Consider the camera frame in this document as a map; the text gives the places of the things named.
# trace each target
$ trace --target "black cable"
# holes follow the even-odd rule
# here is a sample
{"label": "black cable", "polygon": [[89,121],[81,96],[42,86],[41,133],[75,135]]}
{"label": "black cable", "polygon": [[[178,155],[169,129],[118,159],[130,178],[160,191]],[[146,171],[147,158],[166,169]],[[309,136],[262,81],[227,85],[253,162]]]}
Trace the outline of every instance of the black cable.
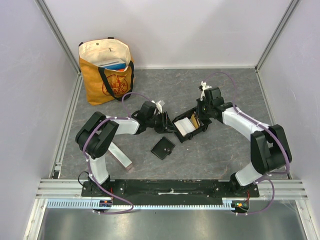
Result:
{"label": "black cable", "polygon": [[80,174],[79,174],[79,176],[78,176],[78,183],[83,187],[84,185],[80,182],[80,176],[81,176],[81,174],[83,174],[83,173],[86,173],[86,174],[88,174],[88,176],[89,176],[89,173],[87,172],[87,171],[82,171]]}

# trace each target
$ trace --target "bag handle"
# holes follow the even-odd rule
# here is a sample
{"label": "bag handle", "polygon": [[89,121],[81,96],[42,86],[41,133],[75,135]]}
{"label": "bag handle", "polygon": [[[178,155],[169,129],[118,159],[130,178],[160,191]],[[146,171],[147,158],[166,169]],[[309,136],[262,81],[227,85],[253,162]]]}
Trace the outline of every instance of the bag handle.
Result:
{"label": "bag handle", "polygon": [[[134,63],[132,61],[130,61],[129,65],[128,65],[130,68],[131,68],[131,83],[130,83],[130,90],[127,92],[127,93],[131,93],[133,88],[134,88],[134,70],[135,70],[135,66],[134,66]],[[103,67],[100,67],[98,66],[98,71],[100,73],[100,76],[102,78],[102,81],[105,85],[105,88],[106,90],[108,91],[108,93],[116,100],[118,101],[121,101],[122,100],[122,97],[116,97],[115,94],[114,94],[114,91],[112,91],[112,88],[108,82],[108,78],[105,74],[105,68]],[[129,97],[131,96],[131,94],[128,94],[127,96],[124,97],[124,100],[128,99]]]}

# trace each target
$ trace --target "small black container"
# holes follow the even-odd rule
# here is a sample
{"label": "small black container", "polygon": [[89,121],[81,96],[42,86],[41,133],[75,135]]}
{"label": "small black container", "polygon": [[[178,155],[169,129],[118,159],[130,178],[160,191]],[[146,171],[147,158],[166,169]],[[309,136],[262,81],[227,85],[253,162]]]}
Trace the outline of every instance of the small black container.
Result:
{"label": "small black container", "polygon": [[[196,111],[196,109],[197,109],[197,107],[194,107],[194,108],[190,109],[189,111],[186,111],[186,112],[180,114],[175,119],[173,119],[172,123],[174,124],[176,121],[179,121],[184,118],[190,119],[192,114],[194,114],[194,112]],[[176,132],[174,134],[178,137],[178,139],[180,140],[181,143],[183,143],[184,141],[187,141],[187,140],[191,140],[194,137],[194,135],[197,135],[201,132],[205,132],[208,129],[209,124],[212,123],[212,121],[210,119],[201,120],[201,122],[203,124],[202,126],[198,127],[193,132],[187,133],[185,136],[182,136],[182,134],[180,133],[180,131],[177,128],[175,128]]]}

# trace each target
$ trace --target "white wall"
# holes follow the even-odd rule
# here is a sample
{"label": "white wall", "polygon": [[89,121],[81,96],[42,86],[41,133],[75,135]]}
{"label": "white wall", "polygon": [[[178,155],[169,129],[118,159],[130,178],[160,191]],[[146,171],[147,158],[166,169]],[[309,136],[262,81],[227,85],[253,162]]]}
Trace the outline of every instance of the white wall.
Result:
{"label": "white wall", "polygon": [[23,238],[76,80],[32,0],[0,2],[0,239]]}
{"label": "white wall", "polygon": [[292,152],[291,173],[302,179],[320,223],[320,2],[303,0],[261,76],[277,123]]}
{"label": "white wall", "polygon": [[126,42],[136,67],[254,66],[290,0],[46,0],[78,45]]}

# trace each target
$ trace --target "black square object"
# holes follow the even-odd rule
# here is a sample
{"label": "black square object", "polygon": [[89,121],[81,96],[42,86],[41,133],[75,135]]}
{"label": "black square object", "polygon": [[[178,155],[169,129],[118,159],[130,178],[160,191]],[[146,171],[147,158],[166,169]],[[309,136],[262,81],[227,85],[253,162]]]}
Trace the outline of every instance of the black square object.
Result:
{"label": "black square object", "polygon": [[165,159],[167,155],[170,155],[174,145],[168,138],[165,136],[157,142],[157,144],[152,148],[151,152],[156,155],[161,160]]}

